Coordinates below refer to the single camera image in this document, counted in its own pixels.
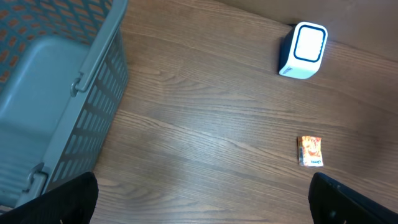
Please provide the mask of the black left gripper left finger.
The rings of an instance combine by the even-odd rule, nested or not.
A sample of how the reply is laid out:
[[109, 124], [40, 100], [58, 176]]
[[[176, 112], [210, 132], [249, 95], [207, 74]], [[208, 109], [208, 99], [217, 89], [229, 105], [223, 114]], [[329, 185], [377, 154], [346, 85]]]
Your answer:
[[86, 224], [98, 199], [94, 173], [86, 172], [1, 215], [1, 224]]

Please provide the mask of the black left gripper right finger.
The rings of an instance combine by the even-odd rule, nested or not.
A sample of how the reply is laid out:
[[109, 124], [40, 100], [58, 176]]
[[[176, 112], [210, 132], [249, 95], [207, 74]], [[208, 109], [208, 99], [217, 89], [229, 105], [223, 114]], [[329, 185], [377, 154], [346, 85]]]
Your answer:
[[397, 213], [321, 173], [313, 175], [308, 201], [314, 224], [397, 224]]

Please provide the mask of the small orange snack packet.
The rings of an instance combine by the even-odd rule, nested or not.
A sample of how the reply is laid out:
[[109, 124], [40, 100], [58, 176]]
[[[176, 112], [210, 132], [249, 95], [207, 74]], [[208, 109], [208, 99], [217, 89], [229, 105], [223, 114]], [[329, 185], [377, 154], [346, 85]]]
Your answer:
[[305, 167], [322, 167], [322, 139], [314, 136], [299, 136], [297, 138], [298, 163]]

